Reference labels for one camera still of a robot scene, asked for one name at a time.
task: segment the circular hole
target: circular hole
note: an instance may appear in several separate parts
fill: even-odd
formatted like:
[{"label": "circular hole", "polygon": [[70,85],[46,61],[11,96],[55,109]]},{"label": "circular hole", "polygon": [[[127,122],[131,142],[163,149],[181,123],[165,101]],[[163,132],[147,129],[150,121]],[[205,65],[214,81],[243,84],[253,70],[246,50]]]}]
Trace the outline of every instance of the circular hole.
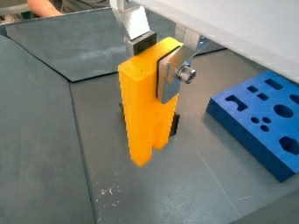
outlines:
[{"label": "circular hole", "polygon": [[297,104],[299,104],[299,95],[297,95],[297,94],[291,94],[291,95],[290,95],[290,98],[291,98],[291,100],[293,100]]},{"label": "circular hole", "polygon": [[261,129],[262,129],[265,132],[269,132],[269,131],[270,131],[270,128],[269,128],[266,125],[262,125],[262,126],[261,126]]},{"label": "circular hole", "polygon": [[269,117],[263,117],[265,123],[271,123],[271,119]]},{"label": "circular hole", "polygon": [[258,120],[258,118],[255,118],[255,117],[251,117],[251,122],[253,122],[253,123],[259,123],[259,120]]},{"label": "circular hole", "polygon": [[285,105],[275,105],[275,112],[285,118],[294,116],[294,111]]}]

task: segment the blue block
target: blue block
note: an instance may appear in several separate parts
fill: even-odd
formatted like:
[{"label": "blue block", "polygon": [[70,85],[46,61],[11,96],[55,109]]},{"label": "blue block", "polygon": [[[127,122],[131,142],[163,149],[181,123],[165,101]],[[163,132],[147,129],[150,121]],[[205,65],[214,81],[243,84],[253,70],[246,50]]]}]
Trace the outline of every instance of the blue block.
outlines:
[{"label": "blue block", "polygon": [[299,172],[299,87],[274,72],[210,99],[207,111],[275,178]]}]

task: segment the yellow block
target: yellow block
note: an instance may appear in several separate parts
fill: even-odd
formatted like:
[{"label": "yellow block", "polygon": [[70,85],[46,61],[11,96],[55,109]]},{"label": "yellow block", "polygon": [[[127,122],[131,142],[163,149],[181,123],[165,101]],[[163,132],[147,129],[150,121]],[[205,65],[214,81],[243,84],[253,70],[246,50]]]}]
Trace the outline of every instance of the yellow block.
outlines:
[{"label": "yellow block", "polygon": [[143,166],[169,142],[178,95],[162,104],[155,96],[157,61],[182,43],[173,38],[138,54],[119,66],[131,158]]}]

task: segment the metal clamp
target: metal clamp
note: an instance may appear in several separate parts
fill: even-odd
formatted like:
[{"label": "metal clamp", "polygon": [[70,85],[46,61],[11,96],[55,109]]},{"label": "metal clamp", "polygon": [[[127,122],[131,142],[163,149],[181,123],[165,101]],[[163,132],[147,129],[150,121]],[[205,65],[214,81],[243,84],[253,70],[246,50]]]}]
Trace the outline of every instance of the metal clamp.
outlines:
[{"label": "metal clamp", "polygon": [[197,76],[191,68],[193,57],[211,42],[199,33],[177,25],[175,37],[183,42],[174,51],[158,61],[157,97],[166,104],[181,91],[182,81],[190,84]]},{"label": "metal clamp", "polygon": [[127,55],[138,55],[157,44],[157,33],[150,30],[146,8],[130,0],[110,0],[117,20],[126,34]]}]

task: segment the gray work surface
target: gray work surface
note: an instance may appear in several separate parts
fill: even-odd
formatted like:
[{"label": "gray work surface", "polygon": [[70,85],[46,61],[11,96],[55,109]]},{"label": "gray work surface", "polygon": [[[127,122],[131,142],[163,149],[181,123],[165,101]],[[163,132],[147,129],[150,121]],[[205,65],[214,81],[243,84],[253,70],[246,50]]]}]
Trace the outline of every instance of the gray work surface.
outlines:
[{"label": "gray work surface", "polygon": [[231,224],[298,224],[299,222],[299,190],[261,208]]},{"label": "gray work surface", "polygon": [[299,189],[279,183],[207,114],[211,96],[265,71],[225,50],[182,85],[178,134],[145,168],[130,159],[118,74],[71,84],[97,223],[227,224]]},{"label": "gray work surface", "polygon": [[[174,35],[174,23],[149,12],[159,39]],[[32,19],[7,26],[10,38],[71,81],[110,74],[127,58],[122,29],[111,9]]]},{"label": "gray work surface", "polygon": [[0,36],[0,223],[94,223],[70,83]]}]

